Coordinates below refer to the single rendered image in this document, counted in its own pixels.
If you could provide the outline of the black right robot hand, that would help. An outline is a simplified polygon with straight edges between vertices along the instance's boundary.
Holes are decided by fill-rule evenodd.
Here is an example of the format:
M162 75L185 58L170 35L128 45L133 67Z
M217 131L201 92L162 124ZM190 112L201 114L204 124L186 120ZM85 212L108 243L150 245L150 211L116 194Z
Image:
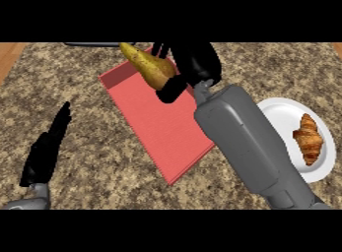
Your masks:
M156 95L164 103L173 103L189 86L201 81L222 80L222 63L208 41L202 42L159 42L153 43L152 55L161 59L173 52L180 74L170 78Z

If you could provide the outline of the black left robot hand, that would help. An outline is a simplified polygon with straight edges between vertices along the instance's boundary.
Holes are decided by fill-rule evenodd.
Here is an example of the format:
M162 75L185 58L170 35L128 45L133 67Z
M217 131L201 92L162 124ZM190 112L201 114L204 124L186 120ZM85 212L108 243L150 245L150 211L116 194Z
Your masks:
M57 112L50 130L41 134L32 145L22 176L22 187L48 183L53 178L59 149L71 120L71 102L68 101Z

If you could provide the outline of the yellow-brown pear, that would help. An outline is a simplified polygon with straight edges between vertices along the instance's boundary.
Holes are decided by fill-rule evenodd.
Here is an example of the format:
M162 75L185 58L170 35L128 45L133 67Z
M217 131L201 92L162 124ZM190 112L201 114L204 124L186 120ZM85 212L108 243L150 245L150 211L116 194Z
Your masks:
M121 50L148 84L161 91L177 75L171 61L153 56L127 42L121 43Z

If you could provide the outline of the red open box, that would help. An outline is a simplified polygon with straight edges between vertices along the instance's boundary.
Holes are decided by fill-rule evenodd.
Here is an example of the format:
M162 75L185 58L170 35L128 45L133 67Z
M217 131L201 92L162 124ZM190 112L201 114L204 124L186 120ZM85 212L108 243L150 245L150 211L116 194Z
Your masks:
M100 80L173 184L214 147L195 120L193 92L186 88L177 100L164 103L130 61L102 75Z

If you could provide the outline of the white round plate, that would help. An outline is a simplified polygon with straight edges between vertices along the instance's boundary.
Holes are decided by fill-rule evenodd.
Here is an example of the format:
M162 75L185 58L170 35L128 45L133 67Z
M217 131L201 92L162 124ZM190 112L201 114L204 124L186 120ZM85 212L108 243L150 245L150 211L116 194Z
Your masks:
M259 103L259 106L287 143L291 160L304 181L307 183L321 181L331 173L337 161L334 137L322 118L306 105L290 98L267 98ZM324 140L321 155L313 165L306 164L300 145L294 139L294 131L300 128L300 121L304 114L309 114L315 120L318 133Z

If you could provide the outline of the brown croissant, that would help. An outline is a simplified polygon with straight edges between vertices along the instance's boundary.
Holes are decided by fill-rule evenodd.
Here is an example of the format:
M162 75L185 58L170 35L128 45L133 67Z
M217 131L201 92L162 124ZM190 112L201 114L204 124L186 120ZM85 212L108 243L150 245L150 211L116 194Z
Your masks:
M316 121L306 113L300 120L300 128L294 131L294 139L300 145L304 163L312 166L321 156L324 138L318 132Z

